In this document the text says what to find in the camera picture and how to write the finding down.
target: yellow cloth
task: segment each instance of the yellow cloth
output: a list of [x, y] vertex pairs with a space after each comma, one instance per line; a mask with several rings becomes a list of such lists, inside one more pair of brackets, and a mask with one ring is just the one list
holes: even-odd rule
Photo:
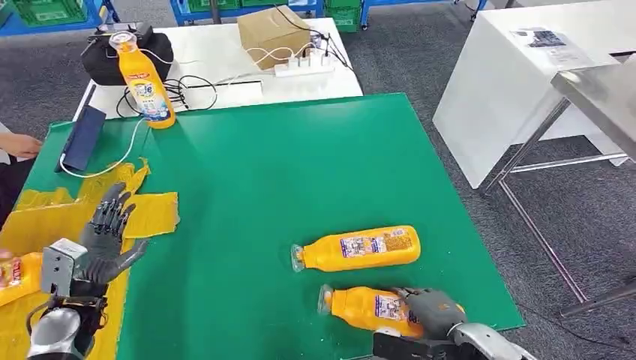
[[[175, 231], [179, 222], [177, 193], [135, 194], [150, 173], [147, 161], [142, 161], [143, 167], [136, 172], [132, 163], [123, 163], [106, 174], [87, 178], [76, 199], [63, 187], [50, 192], [24, 190], [0, 232], [0, 248], [19, 256], [42, 251], [42, 248], [60, 238], [77, 240], [101, 197], [116, 182], [126, 183], [126, 191], [133, 194], [127, 204], [136, 204], [124, 232], [122, 252], [131, 249], [134, 239]], [[127, 285], [128, 271], [110, 283], [106, 294], [108, 320], [95, 336], [89, 360], [112, 360], [116, 357]], [[48, 297], [37, 292], [0, 307], [0, 359], [26, 357], [29, 349], [26, 315]], [[40, 314], [34, 316], [34, 323]]]

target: gray robotic hand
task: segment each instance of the gray robotic hand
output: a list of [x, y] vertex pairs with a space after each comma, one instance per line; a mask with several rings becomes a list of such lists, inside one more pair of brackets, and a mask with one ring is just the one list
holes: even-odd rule
[[468, 350], [462, 359], [536, 360], [491, 327], [467, 322], [464, 309], [442, 291], [408, 287], [392, 290], [418, 318], [432, 344], [450, 340], [461, 350]]
[[87, 265], [76, 275], [77, 279], [95, 284], [108, 284], [130, 268], [145, 252], [148, 239], [139, 239], [129, 251], [122, 252], [122, 236], [128, 218], [135, 209], [124, 204], [131, 197], [130, 192], [122, 193], [124, 183], [114, 184], [103, 196], [95, 209], [93, 218], [84, 226], [79, 243], [87, 253]]

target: orange plastic bottle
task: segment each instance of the orange plastic bottle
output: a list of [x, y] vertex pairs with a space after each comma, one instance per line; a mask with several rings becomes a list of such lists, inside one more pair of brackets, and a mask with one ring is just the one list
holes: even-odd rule
[[40, 289], [42, 253], [27, 253], [0, 264], [0, 306], [8, 304]]
[[335, 315], [351, 326], [373, 332], [391, 328], [412, 338], [421, 338], [424, 334], [422, 325], [393, 292], [363, 286], [333, 290], [329, 285], [322, 285], [318, 312]]
[[117, 50], [121, 75], [148, 126], [154, 129], [173, 126], [173, 104], [152, 61], [137, 47], [137, 37], [128, 31], [119, 31], [110, 36], [109, 43]]
[[324, 272], [407, 264], [419, 258], [420, 244], [412, 226], [391, 226], [329, 235], [305, 247], [292, 245], [292, 267]]

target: bottle cap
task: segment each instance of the bottle cap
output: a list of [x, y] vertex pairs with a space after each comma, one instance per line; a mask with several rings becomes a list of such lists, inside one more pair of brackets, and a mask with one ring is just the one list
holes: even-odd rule
[[302, 246], [292, 245], [292, 269], [294, 272], [300, 272], [305, 268], [305, 259], [303, 259]]
[[324, 284], [320, 287], [318, 294], [318, 314], [329, 314], [332, 312], [334, 290], [331, 286]]
[[137, 48], [137, 36], [128, 31], [117, 31], [110, 35], [108, 44], [120, 53], [127, 53]]

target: floor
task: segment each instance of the floor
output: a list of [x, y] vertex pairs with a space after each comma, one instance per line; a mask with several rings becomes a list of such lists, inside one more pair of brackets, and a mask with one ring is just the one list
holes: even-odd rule
[[[175, 25], [167, 0], [114, 2], [123, 20]], [[558, 310], [575, 297], [501, 191], [483, 198], [470, 188], [433, 126], [470, 30], [469, 16], [462, 4], [377, 7], [370, 12], [369, 29], [345, 34], [343, 41], [366, 94], [409, 96], [527, 322], [505, 336], [538, 359], [634, 359], [636, 299], [559, 319]], [[88, 81], [79, 62], [85, 46], [85, 31], [0, 38], [0, 122], [42, 139], [50, 122], [69, 119]], [[528, 161], [595, 153], [589, 142], [575, 137], [542, 142]], [[636, 274], [634, 181], [633, 165], [593, 163], [513, 175], [508, 183], [573, 276], [594, 295]]]

